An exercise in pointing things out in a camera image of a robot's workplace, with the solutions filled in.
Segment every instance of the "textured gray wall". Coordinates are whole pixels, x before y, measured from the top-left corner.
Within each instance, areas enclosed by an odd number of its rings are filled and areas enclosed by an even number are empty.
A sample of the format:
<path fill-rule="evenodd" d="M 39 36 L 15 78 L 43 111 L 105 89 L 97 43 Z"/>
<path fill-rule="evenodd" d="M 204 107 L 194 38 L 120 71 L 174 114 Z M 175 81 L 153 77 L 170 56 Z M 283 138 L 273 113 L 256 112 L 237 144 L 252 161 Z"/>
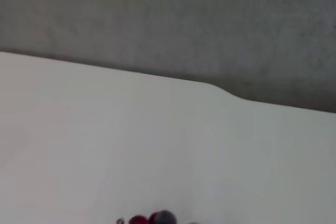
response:
<path fill-rule="evenodd" d="M 0 0 L 0 50 L 336 112 L 336 0 Z"/>

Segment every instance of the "white table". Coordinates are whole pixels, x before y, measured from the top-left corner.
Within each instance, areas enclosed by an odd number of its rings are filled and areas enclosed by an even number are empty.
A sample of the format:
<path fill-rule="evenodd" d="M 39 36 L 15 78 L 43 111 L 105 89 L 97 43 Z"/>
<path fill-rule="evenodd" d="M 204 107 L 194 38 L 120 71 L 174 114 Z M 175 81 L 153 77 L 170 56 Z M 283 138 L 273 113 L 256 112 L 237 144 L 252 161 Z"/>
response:
<path fill-rule="evenodd" d="M 0 53 L 0 223 L 336 223 L 336 114 Z"/>

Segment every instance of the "white surface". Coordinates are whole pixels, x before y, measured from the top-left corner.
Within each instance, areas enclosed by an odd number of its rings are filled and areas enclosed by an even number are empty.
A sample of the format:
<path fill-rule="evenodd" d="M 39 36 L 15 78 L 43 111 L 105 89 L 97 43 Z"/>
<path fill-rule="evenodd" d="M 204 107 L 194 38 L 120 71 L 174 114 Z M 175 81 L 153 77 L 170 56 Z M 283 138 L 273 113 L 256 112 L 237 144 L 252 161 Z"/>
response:
<path fill-rule="evenodd" d="M 336 223 L 336 115 L 0 53 L 0 223 Z"/>

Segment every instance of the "white tabletop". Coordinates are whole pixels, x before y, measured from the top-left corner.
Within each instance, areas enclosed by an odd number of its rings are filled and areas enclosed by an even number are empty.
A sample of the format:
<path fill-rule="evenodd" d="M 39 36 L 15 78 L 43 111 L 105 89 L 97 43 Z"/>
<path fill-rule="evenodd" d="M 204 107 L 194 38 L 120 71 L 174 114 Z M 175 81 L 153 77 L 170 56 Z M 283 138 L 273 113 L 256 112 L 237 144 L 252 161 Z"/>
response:
<path fill-rule="evenodd" d="M 0 223 L 336 223 L 336 114 L 0 53 Z"/>

